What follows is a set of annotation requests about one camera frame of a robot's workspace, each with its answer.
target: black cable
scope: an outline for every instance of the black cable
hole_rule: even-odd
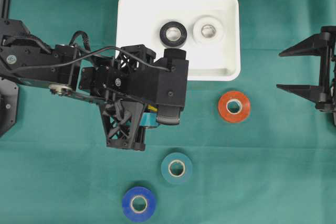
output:
[[[72,46],[73,43],[75,42],[75,40],[77,39],[77,37],[81,35],[82,36],[82,39],[83,39],[83,44],[84,44],[84,48],[88,51],[91,51],[91,48],[90,48],[90,44],[89,44],[89,36],[86,32],[84,31],[77,31],[73,34],[70,42],[69,42],[69,45]]]
[[[74,44],[74,47],[77,47],[79,49],[79,51],[84,52],[86,54],[91,53],[89,50],[86,50],[85,48],[80,47],[76,43]],[[99,57],[99,58],[103,58],[103,59],[109,59],[109,58],[111,58],[111,56],[105,56],[105,55],[100,55],[100,54],[96,54],[96,55],[93,55],[93,56],[96,56],[96,57]]]
[[[156,68],[156,69],[161,69],[161,70],[165,70],[165,71],[170,71],[168,68],[165,68],[165,67],[159,67],[159,66],[153,66],[145,61],[143,61],[142,59],[138,58],[137,56],[119,48],[119,47],[115,47],[115,46],[109,46],[109,47],[104,47],[104,48],[101,48],[101,49],[98,49],[96,51],[93,51],[89,54],[86,54],[84,56],[81,56],[77,59],[74,59],[74,60],[71,60],[71,61],[68,61],[68,62],[64,62],[64,63],[59,63],[59,64],[53,64],[53,65],[34,65],[34,66],[25,66],[25,67],[18,67],[16,69],[9,69],[6,65],[4,65],[3,61],[0,60],[1,64],[6,68],[6,70],[9,72],[9,73],[16,73],[16,72],[19,72],[19,71],[24,71],[24,70],[30,70],[30,69],[40,69],[40,68],[60,68],[60,67],[64,67],[64,66],[67,66],[67,65],[71,65],[77,61],[80,61],[80,60],[84,60],[86,58],[89,58],[91,57],[92,55],[96,55],[96,54],[99,54],[101,52],[104,52],[104,51],[107,51],[107,50],[111,50],[111,49],[114,49],[116,51],[120,51],[122,52],[123,54],[137,60],[138,62],[146,65],[147,67],[150,67],[150,68]]]

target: green tabletop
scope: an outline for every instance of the green tabletop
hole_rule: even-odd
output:
[[[11,0],[9,17],[50,45],[84,30],[98,49],[115,43],[117,8],[118,0]],[[18,122],[0,139],[0,223],[131,223],[121,199],[133,186],[157,198],[146,223],[335,223],[336,127],[276,84],[318,82],[319,57],[278,53],[335,25],[336,0],[239,0],[239,8],[240,75],[188,82],[180,125],[148,130],[145,152],[106,148],[97,106],[21,86]],[[243,123],[218,115],[229,90],[251,101]],[[194,171],[173,186],[160,165],[175,151]]]

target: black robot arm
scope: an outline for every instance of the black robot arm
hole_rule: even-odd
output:
[[[84,48],[75,43],[80,35]],[[0,19],[0,38],[0,76],[97,104],[107,147],[143,151],[146,128],[180,122],[188,74],[183,50],[165,49],[155,62],[155,52],[144,45],[91,52],[82,31],[73,35],[69,45],[51,48],[31,35],[23,22],[11,19]],[[110,49],[119,51],[118,56],[100,55]],[[82,60],[92,67],[80,70]]]

